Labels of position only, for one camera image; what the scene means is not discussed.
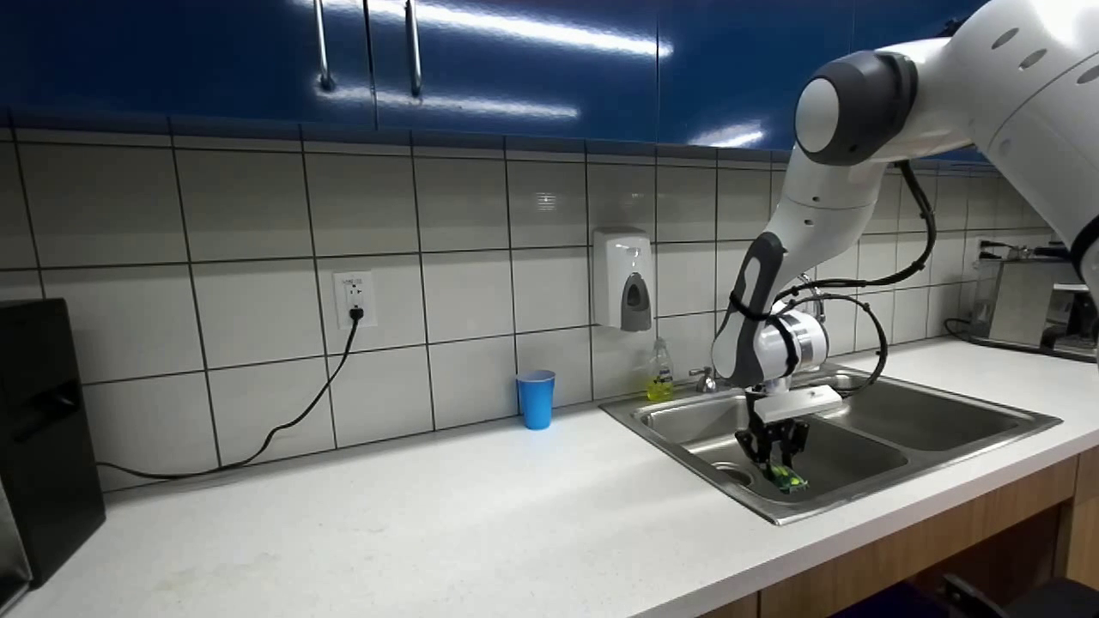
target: upper cabinet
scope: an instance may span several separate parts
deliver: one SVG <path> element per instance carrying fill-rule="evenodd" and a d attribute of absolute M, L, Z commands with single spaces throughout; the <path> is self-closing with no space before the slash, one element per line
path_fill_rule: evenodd
<path fill-rule="evenodd" d="M 659 138 L 671 144 L 793 147 L 805 83 L 830 59 L 933 36 L 979 0 L 692 0 L 666 2 Z"/>
<path fill-rule="evenodd" d="M 656 0 L 371 0 L 380 131 L 656 142 Z"/>
<path fill-rule="evenodd" d="M 5 0 L 0 108 L 103 127 L 791 151 L 828 59 L 979 0 Z"/>
<path fill-rule="evenodd" d="M 173 11 L 149 0 L 5 0 L 0 108 L 162 127 Z"/>
<path fill-rule="evenodd" d="M 361 0 L 178 0 L 170 59 L 182 131 L 374 131 Z"/>
<path fill-rule="evenodd" d="M 7 0 L 0 108 L 231 134 L 374 131 L 359 0 Z"/>

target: black appliance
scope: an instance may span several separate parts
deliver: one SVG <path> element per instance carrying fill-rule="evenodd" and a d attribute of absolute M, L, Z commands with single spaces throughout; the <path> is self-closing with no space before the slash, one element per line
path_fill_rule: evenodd
<path fill-rule="evenodd" d="M 0 614 L 106 518 L 62 297 L 0 301 Z"/>

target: soap dispenser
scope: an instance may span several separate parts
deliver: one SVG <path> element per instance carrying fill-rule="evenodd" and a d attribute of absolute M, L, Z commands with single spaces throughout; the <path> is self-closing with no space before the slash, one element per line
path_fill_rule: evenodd
<path fill-rule="evenodd" d="M 645 232 L 597 232 L 595 238 L 595 318 L 609 330 L 653 327 L 653 245 Z"/>

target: white tiled wall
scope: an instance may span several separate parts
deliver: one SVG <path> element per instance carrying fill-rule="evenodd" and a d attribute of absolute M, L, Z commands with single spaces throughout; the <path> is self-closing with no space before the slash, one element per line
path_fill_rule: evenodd
<path fill-rule="evenodd" d="M 920 175 L 939 254 L 862 294 L 893 340 L 963 313 L 979 238 L 1047 238 L 985 169 Z M 533 368 L 561 375 L 562 405 L 632 398 L 656 334 L 678 375 L 703 368 L 781 184 L 781 162 L 715 151 L 5 131 L 0 297 L 68 297 L 103 461 L 206 470 L 248 457 L 338 370 L 332 275 L 368 272 L 374 322 L 311 421 L 274 439 L 279 461 L 513 415 L 513 375 Z M 649 334 L 590 322 L 588 241 L 609 225 L 656 232 Z M 870 238 L 819 275 L 888 275 L 920 247 L 889 171 Z M 876 344 L 853 305 L 828 310 L 828 334 L 841 352 Z"/>

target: white countertop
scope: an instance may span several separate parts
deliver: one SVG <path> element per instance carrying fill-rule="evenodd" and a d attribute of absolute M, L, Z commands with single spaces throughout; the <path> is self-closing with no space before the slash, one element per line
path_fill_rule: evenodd
<path fill-rule="evenodd" d="M 124 493 L 15 618 L 696 614 L 1099 441 L 1099 370 L 968 344 L 893 376 L 1066 417 L 793 524 L 605 410 Z"/>

